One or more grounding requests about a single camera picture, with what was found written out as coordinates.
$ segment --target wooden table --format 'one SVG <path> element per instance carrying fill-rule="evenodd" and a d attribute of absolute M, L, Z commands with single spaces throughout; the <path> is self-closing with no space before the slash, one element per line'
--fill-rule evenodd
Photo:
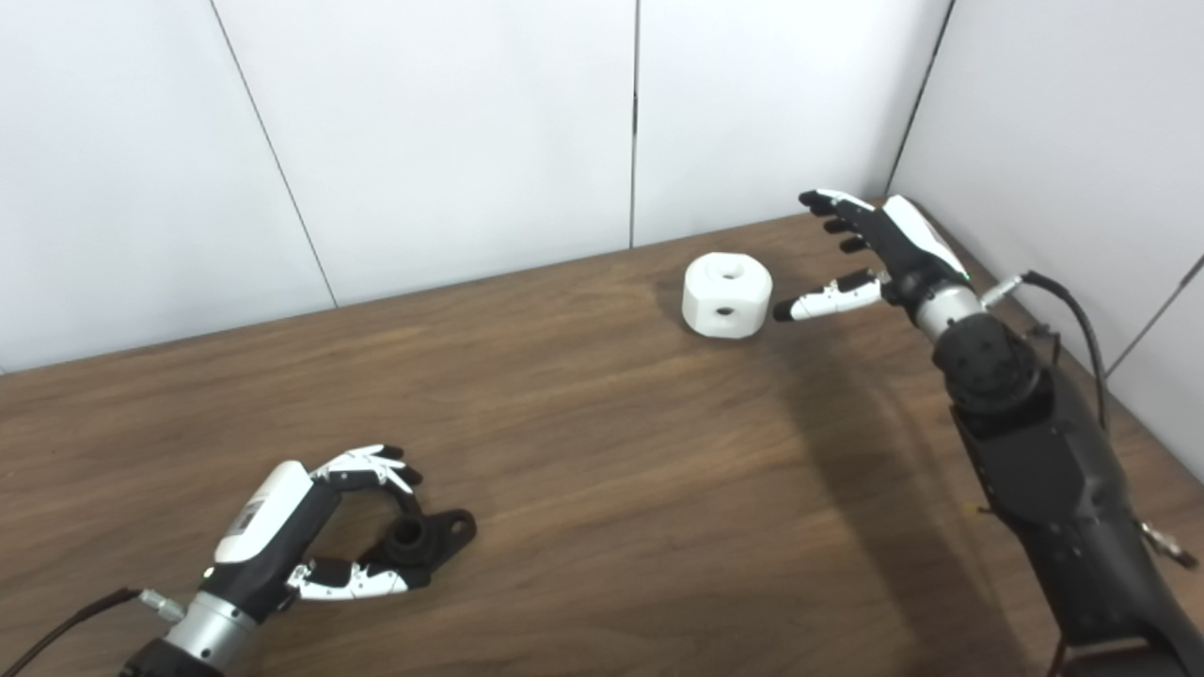
<path fill-rule="evenodd" d="M 294 606 L 234 675 L 1039 673 L 1055 626 L 967 510 L 901 312 L 745 341 L 681 322 L 695 257 L 746 252 L 783 298 L 870 261 L 834 245 L 790 218 L 0 378 L 0 663 L 120 585 L 185 601 L 277 463 L 383 441 L 477 541 L 427 589 Z M 1115 426 L 1139 510 L 1204 548 L 1202 488 Z M 390 516 L 353 496 L 315 549 L 354 555 Z M 1204 579 L 1163 570 L 1204 623 Z M 116 675 L 163 630 L 126 605 L 26 673 Z"/>

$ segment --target black cable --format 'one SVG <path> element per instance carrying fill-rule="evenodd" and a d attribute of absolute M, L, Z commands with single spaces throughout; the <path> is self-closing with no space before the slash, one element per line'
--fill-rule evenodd
<path fill-rule="evenodd" d="M 1066 664 L 1066 637 L 1058 637 L 1057 648 L 1054 649 L 1054 658 L 1050 660 L 1050 669 L 1045 672 L 1045 677 L 1057 677 L 1062 672 L 1062 666 Z"/>
<path fill-rule="evenodd" d="M 51 630 L 49 634 L 39 640 L 39 642 L 33 647 L 30 647 L 30 649 L 25 652 L 24 655 L 18 658 L 16 663 L 8 666 L 8 670 L 5 670 L 4 675 L 0 675 L 0 677 L 13 677 L 13 675 L 20 672 L 23 667 L 29 665 L 29 661 L 37 658 L 37 654 L 42 653 L 42 649 L 51 646 L 51 642 L 61 637 L 71 628 L 78 625 L 79 623 L 83 623 L 84 620 L 88 620 L 89 618 L 96 616 L 102 611 L 113 608 L 119 604 L 128 602 L 134 597 L 138 596 L 140 594 L 142 594 L 142 590 L 131 590 L 129 588 L 122 588 L 120 590 L 110 593 L 104 597 L 100 597 L 99 600 L 92 602 L 90 605 L 81 608 L 79 611 L 75 612 L 75 614 L 71 618 L 64 620 L 61 625 L 59 625 L 54 630 Z"/>
<path fill-rule="evenodd" d="M 1079 320 L 1082 335 L 1087 340 L 1091 371 L 1096 376 L 1096 411 L 1099 416 L 1099 426 L 1104 429 L 1104 432 L 1108 432 L 1108 375 L 1104 372 L 1104 358 L 1099 354 L 1099 341 L 1096 338 L 1096 330 L 1091 326 L 1087 312 L 1082 310 L 1079 301 L 1074 300 L 1074 296 L 1070 295 L 1070 292 L 1066 287 L 1037 271 L 1031 270 L 1021 275 L 1020 279 L 1026 284 L 1039 287 L 1061 299 L 1063 304 L 1069 306 L 1070 312 L 1074 313 L 1074 318 Z"/>

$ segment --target black finger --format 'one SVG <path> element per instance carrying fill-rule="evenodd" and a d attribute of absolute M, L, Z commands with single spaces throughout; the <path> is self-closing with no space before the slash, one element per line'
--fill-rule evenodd
<path fill-rule="evenodd" d="M 866 241 L 862 240 L 861 237 L 850 237 L 840 242 L 840 251 L 844 252 L 845 254 L 860 252 L 867 247 L 869 247 L 869 245 L 866 245 Z"/>
<path fill-rule="evenodd" d="M 373 455 L 389 460 L 401 460 L 401 455 L 405 453 L 401 447 L 391 447 L 389 445 L 380 445 L 380 447 L 382 449 Z"/>
<path fill-rule="evenodd" d="M 815 216 L 827 217 L 836 213 L 832 205 L 832 198 L 824 195 L 819 190 L 808 190 L 807 193 L 803 193 L 798 196 L 798 201 Z"/>
<path fill-rule="evenodd" d="M 852 228 L 849 225 L 848 222 L 843 222 L 838 218 L 834 218 L 832 220 L 824 222 L 824 230 L 836 235 L 837 232 L 850 232 L 852 231 Z"/>

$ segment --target black mechanical part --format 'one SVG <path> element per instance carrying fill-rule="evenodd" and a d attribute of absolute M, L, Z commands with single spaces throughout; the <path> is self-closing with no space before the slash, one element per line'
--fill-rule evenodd
<path fill-rule="evenodd" d="M 932 363 L 945 375 L 954 402 L 973 413 L 1002 413 L 1037 389 L 1037 355 L 1004 323 L 988 313 L 957 322 L 937 341 Z"/>
<path fill-rule="evenodd" d="M 477 520 L 468 511 L 409 512 L 397 518 L 384 538 L 359 561 L 367 566 L 368 576 L 382 569 L 395 569 L 408 588 L 425 588 L 431 583 L 431 575 L 476 535 Z"/>
<path fill-rule="evenodd" d="M 1204 640 L 1145 548 L 1108 440 L 1066 376 L 1043 370 L 1039 381 L 1007 414 L 952 407 L 992 511 L 1069 646 L 1144 638 L 1204 676 Z"/>
<path fill-rule="evenodd" d="M 264 623 L 296 594 L 287 585 L 289 576 L 340 501 L 338 491 L 314 484 L 259 554 L 246 561 L 216 565 L 201 583 L 201 590 L 232 604 L 255 623 Z"/>
<path fill-rule="evenodd" d="M 179 647 L 155 638 L 125 661 L 119 677 L 222 677 L 222 672 Z"/>
<path fill-rule="evenodd" d="M 309 563 L 306 582 L 326 588 L 343 588 L 352 582 L 352 569 L 341 559 L 315 557 Z"/>

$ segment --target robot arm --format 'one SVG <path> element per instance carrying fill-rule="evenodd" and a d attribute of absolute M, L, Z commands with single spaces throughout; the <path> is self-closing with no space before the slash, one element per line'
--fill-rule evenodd
<path fill-rule="evenodd" d="M 297 599 L 352 600 L 429 585 L 431 573 L 476 536 L 476 522 L 462 510 L 424 514 L 413 489 L 423 477 L 401 454 L 373 445 L 313 472 L 295 460 L 276 466 L 218 543 L 183 618 L 135 654 L 122 676 L 217 677 L 253 630 Z M 342 494 L 373 488 L 401 511 L 384 537 L 354 561 L 306 559 Z"/>
<path fill-rule="evenodd" d="M 987 312 L 964 266 L 907 199 L 881 208 L 828 190 L 799 199 L 837 217 L 828 232 L 854 234 L 842 249 L 869 248 L 883 260 L 885 271 L 873 275 L 880 295 L 932 341 L 987 501 L 1023 546 L 1063 641 L 1104 649 L 1076 658 L 1064 675 L 1204 677 L 1204 638 L 1145 546 L 1178 552 L 1181 563 L 1190 555 L 1135 518 L 1105 431 L 1068 379 Z M 775 317 L 803 319 L 796 308 L 814 301 L 804 294 L 779 304 Z M 1145 646 L 1108 650 L 1123 640 Z"/>

